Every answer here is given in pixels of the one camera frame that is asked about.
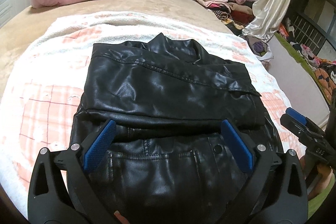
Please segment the jacket button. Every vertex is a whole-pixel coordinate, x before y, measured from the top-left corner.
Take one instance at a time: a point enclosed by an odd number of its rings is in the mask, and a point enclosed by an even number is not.
[[[218,144],[218,145],[215,145],[215,147],[213,148],[213,151],[217,154],[220,154],[223,151],[223,148]]]

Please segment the wall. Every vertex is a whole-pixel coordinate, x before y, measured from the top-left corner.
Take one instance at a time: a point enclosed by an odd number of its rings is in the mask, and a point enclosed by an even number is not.
[[[336,0],[309,0],[304,13],[327,32],[333,18],[334,7],[336,7]],[[336,51],[326,42],[318,57],[334,61],[336,60]]]
[[[313,78],[296,63],[276,37],[271,38],[269,45],[274,59],[270,62],[268,72],[275,77],[296,111],[317,125],[323,125],[329,115],[329,108]]]

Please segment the bed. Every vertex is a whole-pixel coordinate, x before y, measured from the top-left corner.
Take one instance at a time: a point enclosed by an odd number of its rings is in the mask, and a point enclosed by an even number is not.
[[[194,38],[209,53],[244,63],[284,150],[304,154],[297,138],[280,125],[291,105],[275,78],[246,41],[195,1],[92,0],[28,7],[0,29],[0,183],[24,216],[37,153],[45,146],[51,151],[68,147],[92,44],[146,42],[159,32],[172,39]]]

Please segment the metal screw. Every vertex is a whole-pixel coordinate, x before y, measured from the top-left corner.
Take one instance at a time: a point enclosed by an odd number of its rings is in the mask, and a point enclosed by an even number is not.
[[[296,155],[296,152],[295,152],[295,150],[293,150],[293,149],[289,149],[289,150],[288,150],[288,153],[290,153],[292,156],[295,156],[295,155]]]
[[[48,149],[46,149],[45,147],[42,148],[42,149],[40,150],[40,153],[41,153],[42,155],[44,155],[44,154],[47,153],[47,152],[48,152]]]
[[[265,151],[265,150],[266,150],[266,146],[264,146],[263,144],[259,144],[259,145],[257,146],[257,149],[258,149],[259,151]]]
[[[79,144],[78,143],[74,143],[72,146],[71,146],[71,150],[78,150],[79,149]]]

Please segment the red cloth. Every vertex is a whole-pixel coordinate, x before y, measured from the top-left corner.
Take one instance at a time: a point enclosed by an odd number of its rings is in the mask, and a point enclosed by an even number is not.
[[[279,32],[283,36],[283,38],[287,40],[287,37],[289,37],[289,34],[286,30],[286,27],[282,23],[280,24]]]
[[[244,24],[249,24],[254,18],[254,15],[248,15],[239,11],[231,11],[231,16],[234,21],[239,21]]]

